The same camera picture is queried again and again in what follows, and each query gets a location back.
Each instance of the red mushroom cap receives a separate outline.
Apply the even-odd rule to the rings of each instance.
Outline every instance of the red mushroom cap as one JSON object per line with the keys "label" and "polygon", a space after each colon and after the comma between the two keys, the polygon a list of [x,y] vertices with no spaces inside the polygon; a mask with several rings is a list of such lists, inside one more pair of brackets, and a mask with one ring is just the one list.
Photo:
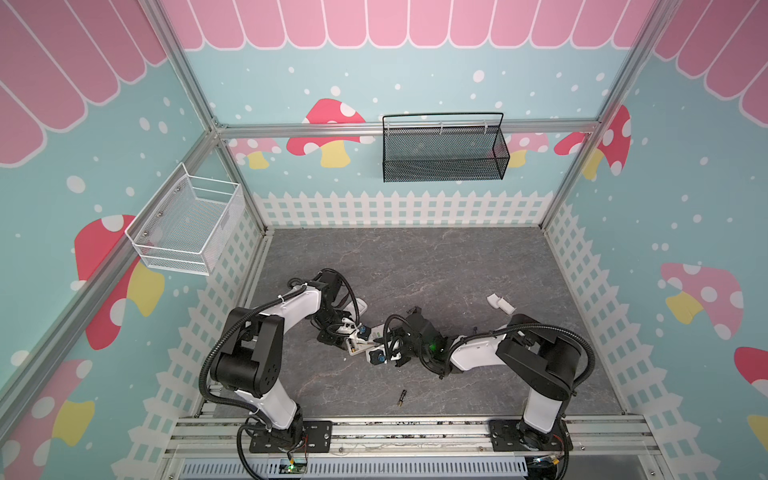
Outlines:
{"label": "red mushroom cap", "polygon": [[[365,119],[354,108],[332,98],[322,98],[304,118],[305,124],[361,124]],[[288,151],[294,155],[306,155],[333,141],[354,141],[369,144],[373,137],[301,137],[288,140]]]}

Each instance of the ventilation grille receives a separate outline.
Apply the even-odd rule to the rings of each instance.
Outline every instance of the ventilation grille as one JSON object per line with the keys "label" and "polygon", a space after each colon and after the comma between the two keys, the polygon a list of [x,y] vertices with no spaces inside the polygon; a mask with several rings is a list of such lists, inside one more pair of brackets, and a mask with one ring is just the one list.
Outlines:
{"label": "ventilation grille", "polygon": [[[312,458],[305,475],[280,474],[281,458],[251,460],[269,478],[509,478],[528,475],[524,457]],[[180,480],[250,479],[237,458],[189,458]]]}

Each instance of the white picket fence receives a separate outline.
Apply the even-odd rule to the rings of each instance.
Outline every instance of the white picket fence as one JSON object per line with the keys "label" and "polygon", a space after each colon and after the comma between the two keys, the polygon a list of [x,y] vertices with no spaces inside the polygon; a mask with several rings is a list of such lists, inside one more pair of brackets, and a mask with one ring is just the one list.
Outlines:
{"label": "white picket fence", "polygon": [[628,319],[629,305],[619,303],[619,287],[608,283],[609,271],[601,270],[600,255],[592,254],[592,240],[585,239],[586,229],[578,227],[572,208],[561,207],[547,233],[613,383],[630,412],[645,415],[677,478],[715,480],[720,461],[699,450],[695,438],[700,427],[680,415],[683,398],[664,387],[667,371],[651,363],[653,346],[637,338],[641,326]]}
{"label": "white picket fence", "polygon": [[491,192],[478,196],[471,192],[463,197],[459,192],[446,196],[443,192],[431,197],[425,192],[417,197],[409,192],[404,197],[395,192],[385,197],[379,192],[359,197],[350,192],[343,197],[331,193],[323,197],[304,193],[291,197],[288,193],[267,198],[254,194],[253,199],[265,223],[277,228],[311,227],[462,227],[538,225],[552,200],[552,192],[539,196],[538,192],[524,197],[522,192],[508,196],[502,192],[493,197]]}
{"label": "white picket fence", "polygon": [[256,224],[246,212],[208,276],[205,290],[197,291],[199,302],[189,309],[190,324],[179,329],[179,347],[168,350],[170,366],[157,374],[157,395],[144,400],[144,423],[128,431],[133,442],[130,452],[111,466],[118,480],[154,478],[176,422],[191,414],[200,396],[200,367],[235,307],[237,288],[256,250],[258,235]]}

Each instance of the white mesh basket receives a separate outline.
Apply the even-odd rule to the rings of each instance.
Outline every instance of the white mesh basket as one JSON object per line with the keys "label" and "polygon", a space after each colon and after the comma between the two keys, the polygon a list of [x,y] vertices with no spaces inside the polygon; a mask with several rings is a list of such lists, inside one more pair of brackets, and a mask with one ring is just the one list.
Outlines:
{"label": "white mesh basket", "polygon": [[210,275],[243,215],[243,189],[189,175],[184,164],[165,185],[125,234],[149,268]]}

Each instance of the small white object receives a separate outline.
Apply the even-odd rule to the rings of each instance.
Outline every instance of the small white object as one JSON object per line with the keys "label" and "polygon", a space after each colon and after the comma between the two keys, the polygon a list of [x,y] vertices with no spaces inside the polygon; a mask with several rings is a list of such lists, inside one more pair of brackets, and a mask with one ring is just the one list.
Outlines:
{"label": "small white object", "polygon": [[496,309],[502,309],[507,315],[511,315],[512,312],[515,311],[515,308],[507,300],[504,300],[503,297],[500,297],[495,293],[492,293],[485,299],[488,301],[490,306]]}

